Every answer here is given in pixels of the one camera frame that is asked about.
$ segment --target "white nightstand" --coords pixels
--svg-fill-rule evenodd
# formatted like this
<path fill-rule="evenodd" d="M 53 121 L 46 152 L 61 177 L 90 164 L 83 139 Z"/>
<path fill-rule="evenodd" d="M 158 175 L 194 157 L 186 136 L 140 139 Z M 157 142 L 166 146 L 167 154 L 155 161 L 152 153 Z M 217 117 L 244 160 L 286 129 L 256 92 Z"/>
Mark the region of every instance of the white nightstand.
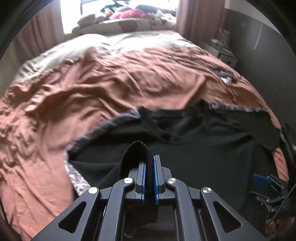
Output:
<path fill-rule="evenodd" d="M 224 51 L 222 49 L 217 50 L 214 47 L 205 44 L 203 42 L 200 43 L 199 45 L 202 49 L 208 51 L 210 54 L 215 56 L 216 58 L 220 59 L 222 62 L 226 63 L 229 65 L 231 68 L 235 68 L 237 65 L 237 58 L 230 52 Z"/>

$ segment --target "wall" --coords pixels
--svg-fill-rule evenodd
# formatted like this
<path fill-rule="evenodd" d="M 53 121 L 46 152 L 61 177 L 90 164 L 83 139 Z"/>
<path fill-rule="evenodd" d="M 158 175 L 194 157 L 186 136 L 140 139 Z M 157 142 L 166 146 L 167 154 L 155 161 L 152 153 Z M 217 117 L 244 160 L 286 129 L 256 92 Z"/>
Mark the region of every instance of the wall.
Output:
<path fill-rule="evenodd" d="M 236 70 L 257 89 L 281 124 L 296 129 L 296 56 L 289 44 L 267 24 L 230 9 L 224 28 L 231 33 Z"/>
<path fill-rule="evenodd" d="M 247 16 L 257 19 L 258 21 L 266 24 L 267 26 L 271 27 L 273 30 L 279 33 L 279 31 L 271 23 L 271 21 L 269 21 L 259 10 L 257 10 L 246 0 L 225 0 L 225 8 L 243 13 Z"/>

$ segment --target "wrinkled fabric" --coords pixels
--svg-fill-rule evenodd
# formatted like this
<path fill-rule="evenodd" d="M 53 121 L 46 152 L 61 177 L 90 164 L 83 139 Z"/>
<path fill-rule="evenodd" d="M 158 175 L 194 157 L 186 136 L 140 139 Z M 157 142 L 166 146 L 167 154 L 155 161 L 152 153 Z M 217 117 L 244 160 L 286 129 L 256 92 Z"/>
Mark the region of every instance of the wrinkled fabric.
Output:
<path fill-rule="evenodd" d="M 233 71 L 228 86 L 209 67 Z M 63 150 L 87 130 L 144 106 L 183 109 L 199 100 L 267 108 L 237 72 L 198 48 L 151 48 L 112 57 L 90 48 L 41 75 L 13 83 L 0 99 L 0 196 L 13 228 L 30 240 L 73 201 Z M 283 153 L 274 153 L 287 180 Z"/>
<path fill-rule="evenodd" d="M 207 102 L 210 110 L 231 110 L 237 112 L 268 112 L 265 108 L 250 108 L 250 107 L 241 107 L 238 105 L 224 105 L 218 102 Z M 65 170 L 70 178 L 70 181 L 73 185 L 74 190 L 77 192 L 78 196 L 81 196 L 87 189 L 91 187 L 87 180 L 81 175 L 79 171 L 70 163 L 70 155 L 74 153 L 77 154 L 81 150 L 87 147 L 92 141 L 99 138 L 103 134 L 105 134 L 111 128 L 114 128 L 122 123 L 139 119 L 141 118 L 138 110 L 133 109 L 129 110 L 125 113 L 121 113 L 109 121 L 103 123 L 100 126 L 96 126 L 94 129 L 89 130 L 83 136 L 81 136 L 78 140 L 71 142 L 64 150 L 64 165 Z"/>
<path fill-rule="evenodd" d="M 145 48 L 197 47 L 181 35 L 170 30 L 137 31 L 105 37 L 99 34 L 85 34 L 58 44 L 40 56 L 22 64 L 13 82 L 25 81 L 53 68 L 67 59 L 76 59 L 90 47 L 101 55 L 116 55 Z"/>

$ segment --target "white bedsheet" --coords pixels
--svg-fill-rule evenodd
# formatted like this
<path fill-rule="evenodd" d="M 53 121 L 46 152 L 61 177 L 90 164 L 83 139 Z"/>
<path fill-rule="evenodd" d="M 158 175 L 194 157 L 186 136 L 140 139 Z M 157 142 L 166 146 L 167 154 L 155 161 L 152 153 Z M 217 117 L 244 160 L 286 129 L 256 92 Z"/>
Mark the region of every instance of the white bedsheet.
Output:
<path fill-rule="evenodd" d="M 25 81 L 63 63 L 81 56 L 88 48 L 96 47 L 102 55 L 111 56 L 145 48 L 197 47 L 171 30 L 124 33 L 113 36 L 85 34 L 61 43 L 40 56 L 26 61 L 15 74 L 13 82 Z"/>

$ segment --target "patterned fabric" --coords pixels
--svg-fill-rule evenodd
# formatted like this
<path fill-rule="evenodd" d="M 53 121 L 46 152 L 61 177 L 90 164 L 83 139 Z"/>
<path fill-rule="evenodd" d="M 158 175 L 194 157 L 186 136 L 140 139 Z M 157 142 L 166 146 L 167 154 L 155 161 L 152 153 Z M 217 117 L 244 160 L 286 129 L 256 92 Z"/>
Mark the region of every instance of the patterned fabric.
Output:
<path fill-rule="evenodd" d="M 209 108 L 211 110 L 232 110 L 232 111 L 245 111 L 245 112 L 268 112 L 265 108 L 252 108 L 252 107 L 241 107 L 238 105 L 225 105 L 218 102 L 209 102 L 207 101 Z M 70 178 L 71 183 L 73 184 L 74 189 L 76 190 L 78 196 L 82 195 L 87 189 L 91 186 L 83 178 L 83 176 L 73 167 L 70 163 L 69 156 L 75 153 L 78 153 L 91 141 L 94 141 L 99 136 L 104 134 L 109 128 L 115 127 L 121 123 L 131 121 L 134 119 L 141 118 L 141 115 L 136 109 L 129 110 L 128 112 L 119 114 L 109 121 L 105 122 L 101 126 L 97 126 L 94 129 L 88 131 L 85 135 L 79 138 L 77 141 L 70 143 L 64 150 L 64 165 L 66 172 Z"/>
<path fill-rule="evenodd" d="M 210 102 L 207 101 L 209 104 L 209 108 L 211 110 L 232 110 L 232 111 L 244 111 L 244 112 L 268 112 L 267 109 L 261 107 L 246 107 L 246 106 L 239 106 L 239 105 L 225 105 L 219 102 Z"/>

